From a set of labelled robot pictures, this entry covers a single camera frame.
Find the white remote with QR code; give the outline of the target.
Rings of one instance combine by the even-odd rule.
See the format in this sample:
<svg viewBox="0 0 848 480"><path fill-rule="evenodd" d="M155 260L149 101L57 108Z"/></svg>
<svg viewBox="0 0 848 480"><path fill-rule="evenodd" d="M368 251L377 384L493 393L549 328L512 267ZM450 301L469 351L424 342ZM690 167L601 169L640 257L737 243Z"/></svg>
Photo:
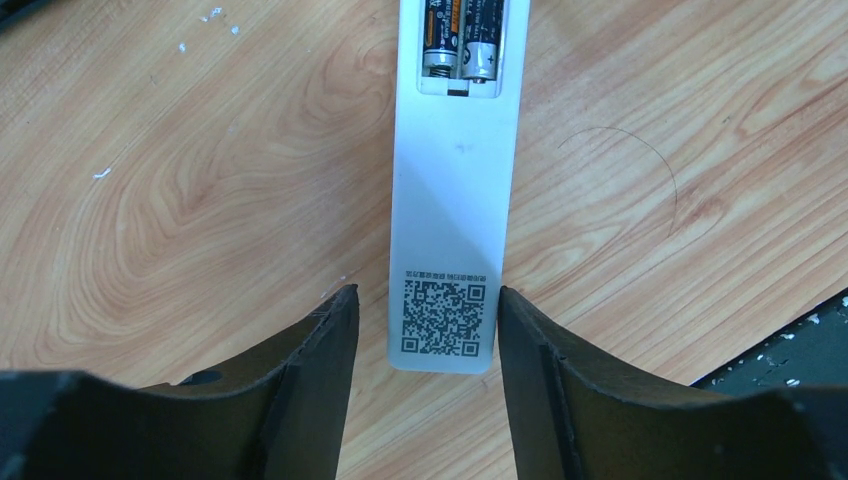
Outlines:
<svg viewBox="0 0 848 480"><path fill-rule="evenodd" d="M423 72L426 1L400 5L388 359L399 370L478 374L493 358L530 5L504 1L497 78Z"/></svg>

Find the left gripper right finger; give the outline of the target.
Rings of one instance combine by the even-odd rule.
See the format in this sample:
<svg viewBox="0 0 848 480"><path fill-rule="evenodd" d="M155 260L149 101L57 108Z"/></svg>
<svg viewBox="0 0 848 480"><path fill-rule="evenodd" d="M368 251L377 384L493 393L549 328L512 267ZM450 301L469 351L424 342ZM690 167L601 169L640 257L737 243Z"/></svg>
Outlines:
<svg viewBox="0 0 848 480"><path fill-rule="evenodd" d="M499 294L498 344L521 479L843 479L847 390L732 397L637 368Z"/></svg>

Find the black AAA battery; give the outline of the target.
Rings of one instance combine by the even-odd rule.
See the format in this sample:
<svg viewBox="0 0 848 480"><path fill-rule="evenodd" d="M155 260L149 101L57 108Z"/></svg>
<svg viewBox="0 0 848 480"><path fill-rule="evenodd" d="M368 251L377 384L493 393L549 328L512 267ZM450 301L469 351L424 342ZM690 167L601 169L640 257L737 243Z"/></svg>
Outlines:
<svg viewBox="0 0 848 480"><path fill-rule="evenodd" d="M465 2L462 79L484 83L497 78L504 4L503 0Z"/></svg>
<svg viewBox="0 0 848 480"><path fill-rule="evenodd" d="M451 78L457 68L460 1L427 0L423 23L425 76Z"/></svg>

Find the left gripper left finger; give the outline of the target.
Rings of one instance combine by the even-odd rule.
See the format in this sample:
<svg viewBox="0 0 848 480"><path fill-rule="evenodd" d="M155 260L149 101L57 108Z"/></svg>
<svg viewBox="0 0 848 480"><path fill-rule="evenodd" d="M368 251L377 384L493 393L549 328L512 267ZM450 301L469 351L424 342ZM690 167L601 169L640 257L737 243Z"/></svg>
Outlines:
<svg viewBox="0 0 848 480"><path fill-rule="evenodd" d="M302 320L176 385L82 370L1 374L5 479L332 479L359 334L346 285Z"/></svg>

